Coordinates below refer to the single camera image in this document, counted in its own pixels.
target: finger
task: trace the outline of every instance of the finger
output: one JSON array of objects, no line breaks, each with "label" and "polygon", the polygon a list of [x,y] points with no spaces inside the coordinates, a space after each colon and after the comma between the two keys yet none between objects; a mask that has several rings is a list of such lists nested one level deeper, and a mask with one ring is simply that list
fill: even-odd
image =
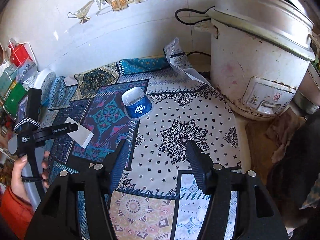
[{"label": "finger", "polygon": [[28,155],[24,155],[14,162],[12,170],[12,180],[19,181],[21,180],[22,169],[28,163]]},{"label": "finger", "polygon": [[44,158],[48,158],[49,155],[50,155],[50,152],[49,152],[49,151],[45,151],[45,152],[44,152]]},{"label": "finger", "polygon": [[44,171],[44,172],[42,173],[42,178],[43,178],[43,179],[48,179],[48,178],[49,178],[49,173],[48,173],[47,171]]},{"label": "finger", "polygon": [[42,168],[47,169],[48,168],[48,162],[47,161],[42,161],[41,162],[41,166],[42,166]]},{"label": "finger", "polygon": [[44,181],[44,182],[43,182],[43,186],[45,186],[46,188],[48,188],[48,187],[49,187],[49,183],[48,183],[47,181]]}]

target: patterned tablecloth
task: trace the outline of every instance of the patterned tablecloth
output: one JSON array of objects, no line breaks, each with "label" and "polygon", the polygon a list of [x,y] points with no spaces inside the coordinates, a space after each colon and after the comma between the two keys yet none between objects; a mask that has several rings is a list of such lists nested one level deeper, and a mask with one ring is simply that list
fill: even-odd
[{"label": "patterned tablecloth", "polygon": [[[56,139],[49,157],[50,183],[61,170],[71,173],[102,162],[121,139],[128,160],[118,189],[106,195],[118,239],[195,240],[211,196],[198,189],[186,156],[186,140],[225,167],[240,168],[235,117],[212,87],[173,70],[190,67],[177,41],[166,57],[124,59],[74,77],[57,77],[42,127],[67,117],[94,133],[86,149],[68,135]],[[149,117],[132,121],[121,95],[141,87],[154,101]],[[231,194],[225,239],[231,239],[237,192]],[[81,234],[89,239],[84,194],[78,193]]]}]

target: orange sleeve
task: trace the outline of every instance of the orange sleeve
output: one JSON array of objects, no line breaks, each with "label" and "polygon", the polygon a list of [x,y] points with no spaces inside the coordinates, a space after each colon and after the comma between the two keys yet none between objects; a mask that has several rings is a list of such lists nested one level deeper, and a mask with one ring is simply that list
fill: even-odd
[{"label": "orange sleeve", "polygon": [[15,235],[23,240],[33,216],[32,206],[20,200],[9,187],[3,194],[0,214]]}]

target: black and white rope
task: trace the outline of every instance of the black and white rope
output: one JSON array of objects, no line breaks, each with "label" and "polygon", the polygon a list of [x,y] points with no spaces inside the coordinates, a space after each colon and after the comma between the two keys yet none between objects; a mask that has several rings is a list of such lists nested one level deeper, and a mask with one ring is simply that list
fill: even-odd
[{"label": "black and white rope", "polygon": [[41,125],[40,122],[37,120],[34,120],[32,118],[25,118],[14,127],[13,131],[16,132],[22,125],[24,125],[27,122],[36,125],[38,128]]}]

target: metal screw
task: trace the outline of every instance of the metal screw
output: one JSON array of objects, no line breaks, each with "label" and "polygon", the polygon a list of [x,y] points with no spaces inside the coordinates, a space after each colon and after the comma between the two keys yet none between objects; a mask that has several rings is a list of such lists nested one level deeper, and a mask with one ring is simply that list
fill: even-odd
[{"label": "metal screw", "polygon": [[219,163],[215,163],[215,164],[213,165],[213,168],[214,168],[215,170],[219,171],[219,170],[222,169],[222,166],[221,166],[221,164],[219,164]]},{"label": "metal screw", "polygon": [[66,170],[60,171],[60,173],[59,173],[59,175],[60,175],[61,177],[67,176],[67,174],[68,174],[68,171],[66,171]]},{"label": "metal screw", "polygon": [[254,171],[248,171],[250,177],[255,177],[257,174]]},{"label": "metal screw", "polygon": [[95,170],[101,170],[102,167],[103,167],[103,165],[101,163],[98,163],[98,164],[94,165],[94,169]]}]

